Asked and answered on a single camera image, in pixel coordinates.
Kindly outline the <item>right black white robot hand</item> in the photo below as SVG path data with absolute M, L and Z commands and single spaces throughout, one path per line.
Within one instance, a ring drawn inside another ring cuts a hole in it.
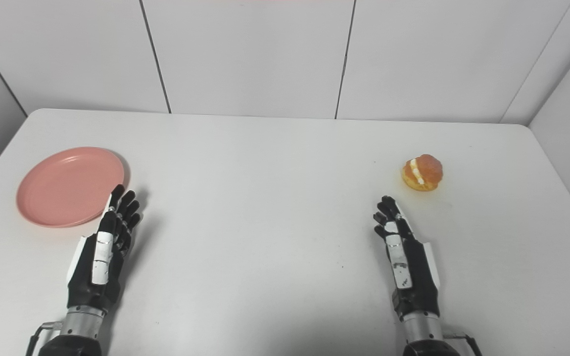
M 426 254 L 426 245 L 415 236 L 396 200 L 383 196 L 373 215 L 374 232 L 386 245 L 393 272 L 393 308 L 400 321 L 421 313 L 440 316 L 438 287 Z

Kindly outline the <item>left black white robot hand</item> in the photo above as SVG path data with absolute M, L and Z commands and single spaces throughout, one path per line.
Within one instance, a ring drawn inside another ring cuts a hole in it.
M 68 308 L 91 307 L 107 312 L 116 304 L 122 267 L 140 221 L 135 192 L 117 185 L 109 194 L 96 232 L 82 237 L 77 246 L 68 277 Z

